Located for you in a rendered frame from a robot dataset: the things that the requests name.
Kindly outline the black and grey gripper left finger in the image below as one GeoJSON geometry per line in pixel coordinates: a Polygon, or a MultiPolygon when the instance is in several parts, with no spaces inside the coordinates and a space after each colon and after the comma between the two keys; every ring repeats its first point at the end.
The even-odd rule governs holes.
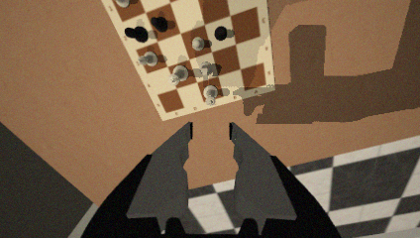
{"type": "Polygon", "coordinates": [[[188,207],[188,179],[183,166],[189,158],[192,133],[193,123],[187,122],[146,155],[102,202],[80,238],[164,234],[167,219],[179,218],[188,207]]]}

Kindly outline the chessboard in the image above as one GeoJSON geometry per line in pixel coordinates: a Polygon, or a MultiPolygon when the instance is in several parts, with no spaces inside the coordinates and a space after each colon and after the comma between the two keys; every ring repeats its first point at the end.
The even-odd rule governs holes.
{"type": "Polygon", "coordinates": [[[162,121],[275,90],[266,0],[130,0],[127,8],[101,1],[162,121]],[[165,18],[167,30],[153,27],[152,17],[165,18]],[[148,32],[144,43],[125,35],[138,26],[148,32]],[[227,30],[223,41],[214,35],[220,26],[227,30]],[[192,47],[197,37],[201,51],[192,47]],[[156,65],[138,63],[147,52],[157,55],[156,65]],[[208,80],[199,71],[203,62],[212,65],[208,80]],[[178,65],[188,77],[170,85],[178,65]],[[218,90],[213,106],[203,94],[208,85],[218,90]]]}

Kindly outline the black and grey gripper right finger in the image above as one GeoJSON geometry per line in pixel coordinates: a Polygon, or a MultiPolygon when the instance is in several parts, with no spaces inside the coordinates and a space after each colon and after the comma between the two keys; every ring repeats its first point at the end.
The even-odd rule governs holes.
{"type": "Polygon", "coordinates": [[[229,125],[239,166],[234,207],[272,238],[342,238],[311,192],[280,161],[237,124],[229,125]],[[235,144],[236,141],[236,144],[235,144]]]}

